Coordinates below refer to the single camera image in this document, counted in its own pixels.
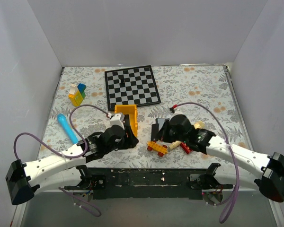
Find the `yellow plastic bin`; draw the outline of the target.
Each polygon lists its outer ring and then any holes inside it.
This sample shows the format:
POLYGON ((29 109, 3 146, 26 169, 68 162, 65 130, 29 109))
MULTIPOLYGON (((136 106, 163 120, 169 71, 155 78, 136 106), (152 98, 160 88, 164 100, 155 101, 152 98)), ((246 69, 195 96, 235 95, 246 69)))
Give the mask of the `yellow plastic bin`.
POLYGON ((133 134, 138 137, 138 110, 137 105, 116 105, 115 113, 123 113, 124 115, 129 115, 129 123, 133 134))

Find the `black leather card holder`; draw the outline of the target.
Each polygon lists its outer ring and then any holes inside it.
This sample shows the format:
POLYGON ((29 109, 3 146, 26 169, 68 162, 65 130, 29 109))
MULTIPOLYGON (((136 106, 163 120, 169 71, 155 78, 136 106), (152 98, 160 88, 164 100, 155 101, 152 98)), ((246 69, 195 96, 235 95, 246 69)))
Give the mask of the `black leather card holder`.
POLYGON ((158 129, 160 130, 165 123, 165 121, 169 121, 169 118, 156 118, 155 122, 158 125, 158 129))

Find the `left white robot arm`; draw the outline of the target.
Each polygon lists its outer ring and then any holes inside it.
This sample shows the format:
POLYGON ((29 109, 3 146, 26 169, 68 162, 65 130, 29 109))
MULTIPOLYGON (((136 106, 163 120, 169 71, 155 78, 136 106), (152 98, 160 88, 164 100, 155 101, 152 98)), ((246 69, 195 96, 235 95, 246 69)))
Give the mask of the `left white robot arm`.
POLYGON ((11 163, 5 177, 12 205, 31 200, 40 192, 59 188, 89 189, 95 187, 86 164, 117 150, 136 147, 138 139, 130 126, 113 125, 104 132, 95 132, 61 152, 40 160, 11 163))

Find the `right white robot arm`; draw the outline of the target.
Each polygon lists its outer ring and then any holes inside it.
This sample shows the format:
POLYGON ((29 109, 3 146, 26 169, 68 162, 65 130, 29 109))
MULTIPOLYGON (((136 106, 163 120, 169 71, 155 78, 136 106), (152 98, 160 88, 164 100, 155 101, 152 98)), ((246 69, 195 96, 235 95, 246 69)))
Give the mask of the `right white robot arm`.
POLYGON ((259 189, 265 197, 273 201, 284 201, 284 155, 280 153, 268 155, 229 145, 226 139, 214 132, 195 128, 183 114, 176 114, 165 120, 155 138, 167 143, 178 140, 193 151, 236 164, 249 175, 235 174, 234 181, 243 187, 259 189))

